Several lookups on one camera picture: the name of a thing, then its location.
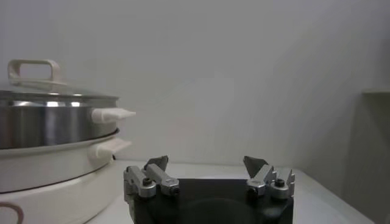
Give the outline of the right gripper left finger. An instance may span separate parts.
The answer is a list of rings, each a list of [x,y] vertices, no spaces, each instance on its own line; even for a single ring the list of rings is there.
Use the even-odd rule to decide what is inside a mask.
[[[153,198],[157,195],[158,187],[163,195],[179,195],[179,180],[166,173],[168,161],[165,155],[149,159],[142,168],[128,166],[123,173],[125,202],[129,203],[134,198]]]

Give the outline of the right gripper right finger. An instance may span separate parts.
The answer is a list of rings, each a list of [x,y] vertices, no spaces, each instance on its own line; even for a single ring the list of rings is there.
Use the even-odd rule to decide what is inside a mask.
[[[276,200],[287,200],[294,196],[296,178],[292,169],[276,169],[264,159],[251,156],[244,156],[243,163],[250,176],[246,184],[251,197],[270,195]]]

